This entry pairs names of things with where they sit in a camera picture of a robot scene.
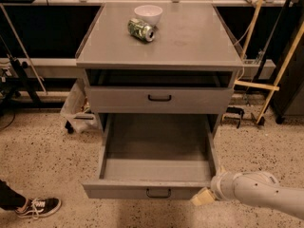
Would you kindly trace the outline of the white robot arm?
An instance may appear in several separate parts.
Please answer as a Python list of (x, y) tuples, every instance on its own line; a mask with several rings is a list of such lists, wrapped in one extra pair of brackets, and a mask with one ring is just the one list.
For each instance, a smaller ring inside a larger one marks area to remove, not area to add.
[(200, 189), (191, 198), (196, 206), (216, 200), (238, 200), (247, 206), (270, 208), (304, 219), (304, 189), (281, 186), (266, 171), (228, 172), (221, 168), (211, 179), (211, 186)]

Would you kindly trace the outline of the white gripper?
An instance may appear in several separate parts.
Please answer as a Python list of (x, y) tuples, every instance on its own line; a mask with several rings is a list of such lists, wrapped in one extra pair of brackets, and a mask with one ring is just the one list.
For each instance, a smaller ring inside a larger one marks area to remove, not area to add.
[(206, 187), (200, 189), (191, 202), (201, 206), (213, 203), (216, 198), (222, 201), (235, 200), (235, 180), (240, 176), (241, 173), (227, 171), (221, 166), (211, 180), (211, 190)]

